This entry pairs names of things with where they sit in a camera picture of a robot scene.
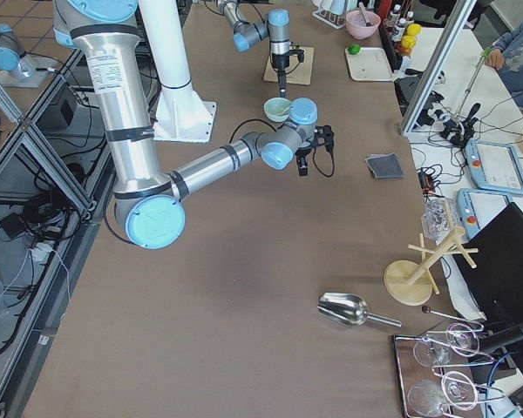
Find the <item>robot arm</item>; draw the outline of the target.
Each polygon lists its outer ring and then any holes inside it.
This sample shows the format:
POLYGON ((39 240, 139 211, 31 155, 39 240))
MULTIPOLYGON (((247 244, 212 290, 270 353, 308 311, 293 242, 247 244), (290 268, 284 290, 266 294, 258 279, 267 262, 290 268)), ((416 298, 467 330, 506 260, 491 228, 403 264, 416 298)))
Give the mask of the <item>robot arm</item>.
POLYGON ((256 159, 281 170, 313 142, 316 104, 298 98, 275 131, 250 132, 163 172, 156 142, 206 143, 216 112, 193 88, 176 3, 56 1, 54 31, 60 44, 85 54, 118 175, 115 217, 137 246, 158 249, 179 238, 190 193, 256 159))
POLYGON ((292 55, 289 12, 274 9, 256 23, 250 23, 241 13, 237 1, 216 1, 216 6, 232 27, 234 45, 239 52, 247 51, 266 38, 269 39, 270 61, 277 74, 280 97, 287 97, 286 72, 292 55))

